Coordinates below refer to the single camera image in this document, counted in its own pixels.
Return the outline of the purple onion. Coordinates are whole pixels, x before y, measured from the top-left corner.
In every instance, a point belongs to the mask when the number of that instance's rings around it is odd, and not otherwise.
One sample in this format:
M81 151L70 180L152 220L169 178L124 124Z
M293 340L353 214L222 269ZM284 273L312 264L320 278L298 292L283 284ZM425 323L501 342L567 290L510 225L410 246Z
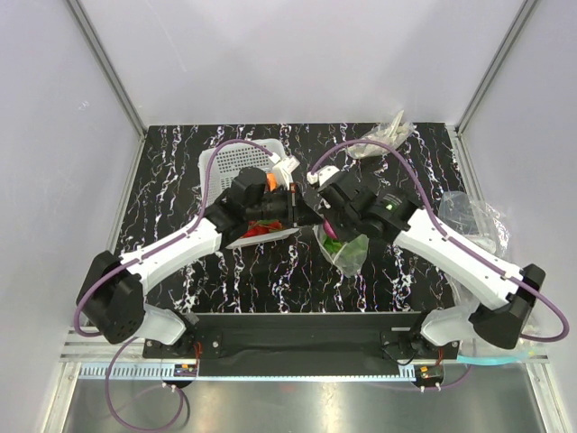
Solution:
M333 227L331 226L331 224L329 223L328 220L325 220L323 223L323 228L324 231L326 233L326 235L333 239L333 240L337 240L338 239L338 235L336 234L335 230L333 229Z

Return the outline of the green lettuce head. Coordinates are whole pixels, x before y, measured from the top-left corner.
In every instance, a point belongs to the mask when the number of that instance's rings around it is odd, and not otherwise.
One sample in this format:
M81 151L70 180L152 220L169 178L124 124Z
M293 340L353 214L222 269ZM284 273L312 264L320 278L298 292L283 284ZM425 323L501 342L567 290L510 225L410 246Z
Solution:
M362 268L367 258L369 239L366 235L359 235L352 241L345 242L327 237L323 247L332 264L342 273L355 274Z

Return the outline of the zip bag with white slices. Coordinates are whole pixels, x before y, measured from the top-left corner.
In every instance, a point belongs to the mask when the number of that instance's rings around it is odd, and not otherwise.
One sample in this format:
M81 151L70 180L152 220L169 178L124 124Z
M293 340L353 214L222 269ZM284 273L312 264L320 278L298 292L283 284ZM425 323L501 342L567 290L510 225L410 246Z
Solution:
M349 242L330 238L321 225L313 227L321 254L344 277L351 278L361 272L369 250L369 238L359 235Z

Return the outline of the white perforated plastic basket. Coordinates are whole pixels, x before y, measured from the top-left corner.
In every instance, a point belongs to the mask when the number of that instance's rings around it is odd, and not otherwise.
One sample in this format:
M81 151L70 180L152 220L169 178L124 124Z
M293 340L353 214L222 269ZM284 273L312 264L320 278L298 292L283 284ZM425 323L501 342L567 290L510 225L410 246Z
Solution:
M214 157L213 164L208 170L209 160L215 150L208 149L201 152L198 170L202 198L206 198L207 206L210 206L231 185L241 169L255 167L269 173L276 162L289 157L282 143L277 139L260 139L254 142L276 154L276 157L271 159L267 153L250 144L236 142L224 147Z

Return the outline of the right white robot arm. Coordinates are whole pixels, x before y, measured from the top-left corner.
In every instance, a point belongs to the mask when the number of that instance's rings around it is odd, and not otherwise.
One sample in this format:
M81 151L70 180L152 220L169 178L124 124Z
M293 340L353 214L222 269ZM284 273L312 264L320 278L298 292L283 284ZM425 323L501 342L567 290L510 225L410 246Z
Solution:
M415 196L389 187L381 196L347 170L327 166L307 174L323 200L327 233L341 242L358 235L414 253L458 281L472 301L422 316L409 335L412 352L429 357L453 341L478 337L512 350L536 303L522 283L539 290L545 272L534 264L521 268L485 251L435 215Z

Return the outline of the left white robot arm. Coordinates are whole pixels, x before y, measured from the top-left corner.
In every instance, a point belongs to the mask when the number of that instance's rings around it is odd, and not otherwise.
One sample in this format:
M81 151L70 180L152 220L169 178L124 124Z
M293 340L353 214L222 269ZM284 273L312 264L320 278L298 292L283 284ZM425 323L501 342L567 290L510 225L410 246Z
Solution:
M321 221L298 184L271 189L263 170L243 169L210 206L173 234L126 256L99 253L88 268L75 314L85 315L96 327L95 336L112 345L145 337L176 357L186 356L195 344L190 326L180 314L147 304L147 293L181 268L239 240L253 223L299 229Z

